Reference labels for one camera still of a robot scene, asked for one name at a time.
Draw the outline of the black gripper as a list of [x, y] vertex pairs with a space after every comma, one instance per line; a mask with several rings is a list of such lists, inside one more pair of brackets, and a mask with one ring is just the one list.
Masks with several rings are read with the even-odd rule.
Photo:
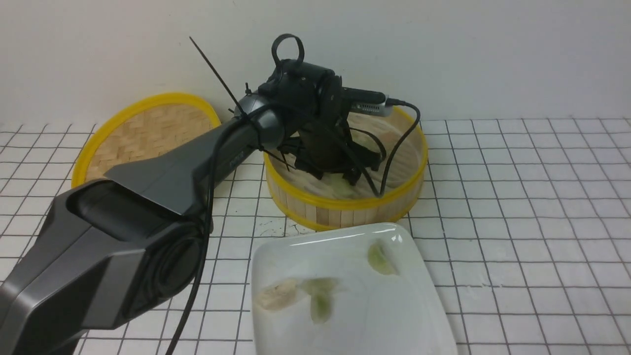
[[330, 69], [283, 59], [257, 93], [279, 104], [288, 120], [278, 151], [293, 155], [295, 169], [318, 180], [341, 174], [356, 185], [363, 170], [380, 169], [385, 147], [379, 143], [371, 150], [353, 140], [342, 88], [341, 77]]

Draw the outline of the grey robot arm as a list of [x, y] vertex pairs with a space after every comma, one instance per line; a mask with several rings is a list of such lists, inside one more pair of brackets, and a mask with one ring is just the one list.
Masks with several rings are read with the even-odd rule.
[[322, 172], [375, 168], [361, 154], [345, 162], [355, 144], [343, 120], [383, 114], [386, 102], [284, 59], [227, 123], [56, 196], [1, 286], [1, 353], [71, 355], [88, 330], [117, 329], [185, 289], [203, 270], [214, 189], [253, 151], [286, 144]]

